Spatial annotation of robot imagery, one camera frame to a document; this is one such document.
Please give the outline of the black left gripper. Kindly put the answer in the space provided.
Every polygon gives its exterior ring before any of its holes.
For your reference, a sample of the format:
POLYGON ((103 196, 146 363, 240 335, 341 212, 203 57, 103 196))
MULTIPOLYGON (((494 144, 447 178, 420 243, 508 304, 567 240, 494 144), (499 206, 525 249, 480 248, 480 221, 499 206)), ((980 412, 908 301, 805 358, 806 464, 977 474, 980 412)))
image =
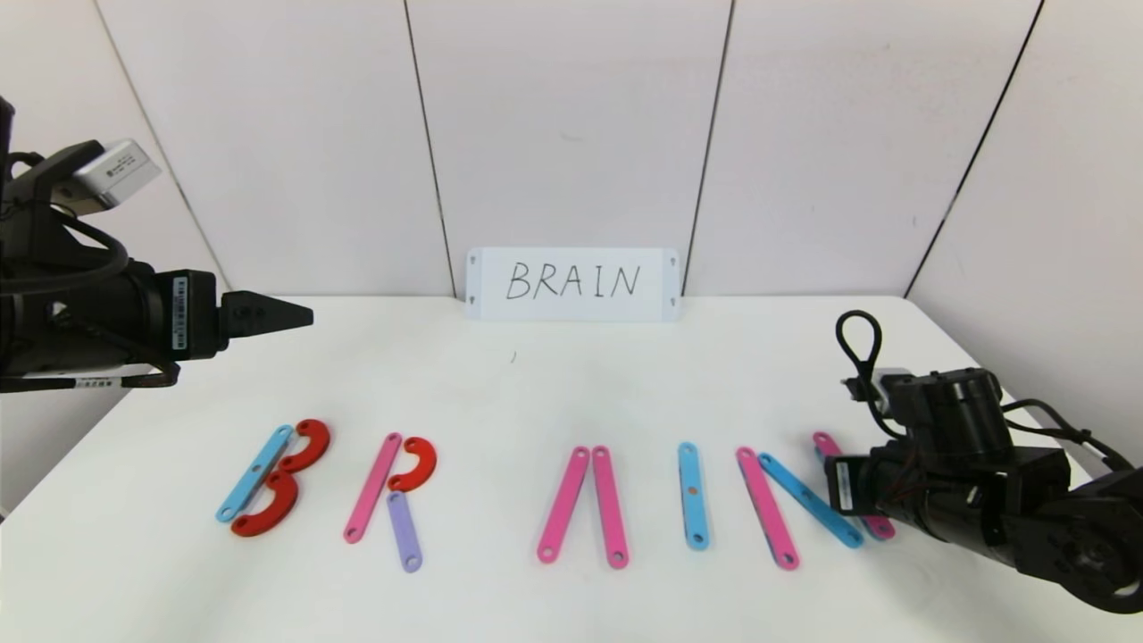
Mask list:
POLYGON ((213 357, 221 341, 313 325, 313 310, 251 290, 223 294, 208 271, 123 272, 65 294, 65 365, 115 369, 213 357))

